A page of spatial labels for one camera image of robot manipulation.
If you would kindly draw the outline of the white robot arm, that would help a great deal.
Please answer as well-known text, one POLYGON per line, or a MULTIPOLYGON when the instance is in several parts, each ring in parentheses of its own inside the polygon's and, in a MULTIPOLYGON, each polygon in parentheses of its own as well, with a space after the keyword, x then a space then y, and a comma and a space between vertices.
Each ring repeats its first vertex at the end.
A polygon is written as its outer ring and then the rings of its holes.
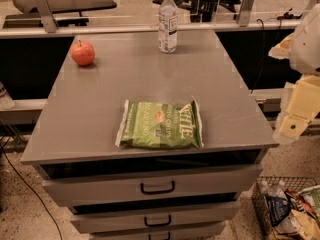
POLYGON ((288 59, 290 67, 301 74, 294 84, 285 84, 273 133, 277 143, 290 144, 320 113, 320 4, 268 55, 288 59))

